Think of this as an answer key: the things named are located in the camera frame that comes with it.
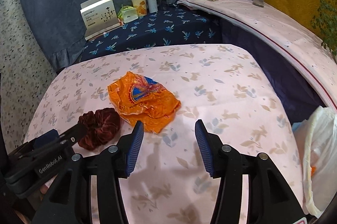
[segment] brown velvet scrunchie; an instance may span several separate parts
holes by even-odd
[[[121,128],[121,119],[114,108],[105,108],[84,113],[78,123],[86,126],[88,132],[79,140],[79,146],[92,151],[112,140]]]

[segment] white box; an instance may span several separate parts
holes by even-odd
[[[119,23],[112,0],[88,0],[81,4],[81,15],[87,30],[99,25]]]

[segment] navy blue floral sheet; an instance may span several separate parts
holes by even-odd
[[[147,14],[89,41],[81,62],[140,48],[222,43],[219,18],[183,6]]]

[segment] pink floral bedsheet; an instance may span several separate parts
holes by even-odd
[[[252,56],[232,45],[145,48],[68,67],[44,95],[26,141],[52,128],[62,133],[83,113],[112,107],[107,86],[127,71],[162,83],[182,103],[174,121],[160,134],[145,133],[134,172],[120,180],[130,224],[209,224],[219,180],[211,179],[203,166],[194,135],[198,119],[240,153],[268,153],[303,203],[298,151],[282,104]],[[121,134],[131,130],[123,122]],[[94,155],[117,141],[93,152],[77,144],[74,150]],[[99,223],[92,184],[93,220]],[[247,199],[245,177],[242,224]]]

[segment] product box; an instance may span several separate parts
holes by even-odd
[[[112,0],[88,0],[81,4],[81,15],[87,31],[85,39],[101,34],[101,31],[113,30],[123,23],[117,18]]]

